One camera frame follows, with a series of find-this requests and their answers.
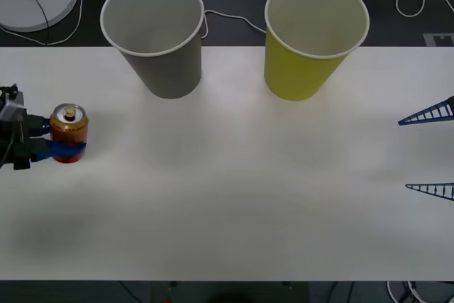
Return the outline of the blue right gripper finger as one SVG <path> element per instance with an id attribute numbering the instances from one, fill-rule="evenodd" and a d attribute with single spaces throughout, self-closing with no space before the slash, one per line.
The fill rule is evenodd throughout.
<path id="1" fill-rule="evenodd" d="M 405 184 L 405 187 L 416 192 L 428 194 L 441 199 L 454 200 L 454 183 L 416 183 Z"/>
<path id="2" fill-rule="evenodd" d="M 400 120 L 400 126 L 453 120 L 453 96 Z"/>

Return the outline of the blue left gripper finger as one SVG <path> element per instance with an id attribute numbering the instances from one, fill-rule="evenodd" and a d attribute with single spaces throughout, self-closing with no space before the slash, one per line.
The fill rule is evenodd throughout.
<path id="1" fill-rule="evenodd" d="M 50 119 L 27 114 L 25 117 L 26 135 L 30 138 L 41 137 L 50 132 Z"/>
<path id="2" fill-rule="evenodd" d="M 31 162 L 53 158 L 58 162 L 77 162 L 82 159 L 86 143 L 68 145 L 45 138 L 33 138 L 30 141 Z"/>

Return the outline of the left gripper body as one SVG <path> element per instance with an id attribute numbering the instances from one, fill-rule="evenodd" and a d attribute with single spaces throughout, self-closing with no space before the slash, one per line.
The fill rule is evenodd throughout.
<path id="1" fill-rule="evenodd" d="M 12 164 L 14 170 L 31 168 L 28 114 L 17 121 L 1 122 L 1 167 Z"/>

